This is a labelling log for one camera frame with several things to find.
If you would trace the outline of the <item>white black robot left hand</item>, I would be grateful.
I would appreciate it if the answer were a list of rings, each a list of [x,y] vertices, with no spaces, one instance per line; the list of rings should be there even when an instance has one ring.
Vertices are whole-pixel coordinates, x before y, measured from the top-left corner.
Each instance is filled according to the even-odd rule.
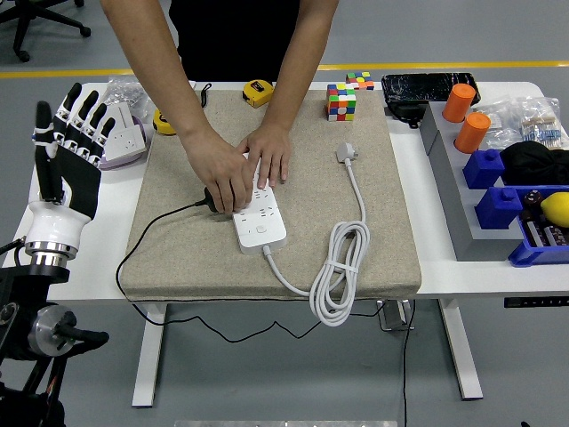
[[[29,249],[56,245],[77,250],[84,226],[96,214],[100,161],[116,120],[106,116],[97,91],[80,101],[82,91],[82,85],[74,84],[55,112],[46,101],[36,105]]]

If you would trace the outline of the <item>person's left hand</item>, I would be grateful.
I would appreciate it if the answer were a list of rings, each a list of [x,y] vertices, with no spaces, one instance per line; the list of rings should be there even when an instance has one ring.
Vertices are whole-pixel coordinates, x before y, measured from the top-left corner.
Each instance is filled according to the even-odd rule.
[[[257,187],[270,188],[284,183],[289,175],[292,144],[289,130],[277,124],[261,124],[237,145],[240,153],[248,153],[252,170],[258,171]]]

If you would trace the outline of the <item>person's right hand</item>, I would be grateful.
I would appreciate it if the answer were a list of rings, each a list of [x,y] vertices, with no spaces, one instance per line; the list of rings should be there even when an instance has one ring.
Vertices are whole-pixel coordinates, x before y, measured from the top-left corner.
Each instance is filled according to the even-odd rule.
[[[180,141],[218,212],[232,214],[250,202],[255,167],[250,167],[243,154],[248,150],[245,141],[233,147],[211,127],[182,133]]]

